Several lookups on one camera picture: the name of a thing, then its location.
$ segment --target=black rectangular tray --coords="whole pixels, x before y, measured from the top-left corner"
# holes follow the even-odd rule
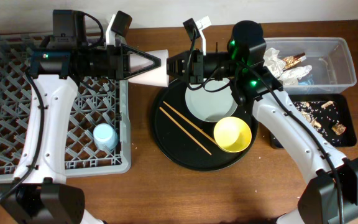
[[[357,138],[353,128],[352,117],[344,96],[340,94],[290,95],[290,99],[294,102],[294,105],[299,102],[308,102],[313,109],[318,109],[313,114],[317,117],[317,121],[322,125],[322,128],[326,130],[326,134],[323,133],[323,138],[331,145],[334,147],[352,147],[356,145]],[[334,105],[322,110],[321,105],[330,100],[334,102]],[[340,136],[331,130],[337,121],[346,127],[345,133]],[[272,133],[270,133],[270,145],[274,149],[283,148]]]

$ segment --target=dish rack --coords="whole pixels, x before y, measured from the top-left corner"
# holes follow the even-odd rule
[[[0,35],[0,183],[10,182],[21,158],[30,114],[31,87],[23,76],[27,59],[50,34]],[[97,37],[88,37],[96,42]],[[128,115],[128,82],[111,80],[114,90],[98,94],[83,84],[70,113],[65,148],[67,177],[119,174],[131,166],[131,124]],[[86,78],[98,91],[109,87]],[[101,123],[114,127],[120,142],[112,153],[99,150],[93,128]]]

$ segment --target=white plate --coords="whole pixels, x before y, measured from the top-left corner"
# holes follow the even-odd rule
[[[229,79],[222,81],[210,81],[206,84],[207,90],[216,90],[229,83]],[[237,103],[231,96],[230,87],[216,93],[208,93],[201,88],[199,90],[186,89],[185,100],[187,108],[196,118],[207,122],[218,122],[222,118],[231,116],[237,109]]]

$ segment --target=wooden table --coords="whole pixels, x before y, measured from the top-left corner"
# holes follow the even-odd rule
[[[263,24],[265,37],[343,37],[351,50],[357,85],[347,98],[358,138],[358,21]],[[232,26],[204,31],[207,50],[226,50]],[[130,45],[138,49],[168,49],[176,55],[190,48],[184,28],[131,29]],[[296,208],[306,187],[284,150],[269,145],[260,125],[252,149],[234,166],[217,172],[197,172],[167,159],[150,133],[150,107],[160,88],[129,85],[132,167],[125,174],[72,178],[68,185],[84,190],[86,209],[108,223],[246,223],[274,218]],[[341,149],[350,159],[355,147]],[[14,223],[0,208],[0,223]]]

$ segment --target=wooden stick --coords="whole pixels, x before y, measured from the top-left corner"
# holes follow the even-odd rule
[[[179,113],[179,111],[175,110],[173,107],[171,107],[167,102],[163,101],[163,103],[165,103],[165,105],[167,105],[169,108],[171,108],[171,110],[173,110],[173,112],[175,112],[177,115],[179,115],[182,119],[184,119],[185,121],[187,121],[187,123],[189,123],[190,125],[192,125],[193,128],[197,129],[197,131],[199,131],[201,134],[203,134],[205,137],[207,137],[209,140],[211,140],[215,145],[218,145],[215,141],[215,139],[211,138],[207,133],[205,133],[203,130],[201,130],[199,127],[197,127],[197,125],[193,124],[193,122],[191,122],[189,119],[187,119],[185,116],[183,116],[181,113]]]
[[[160,110],[165,113],[165,115],[167,115],[169,117],[169,119],[171,119],[183,132],[185,132],[195,143],[197,143],[200,147],[202,147],[209,155],[212,155],[201,143],[199,143],[197,141],[197,139],[195,139],[188,131],[186,131],[185,128],[183,128],[178,121],[175,121],[175,119],[173,119],[164,109],[162,109],[162,107],[160,107]]]

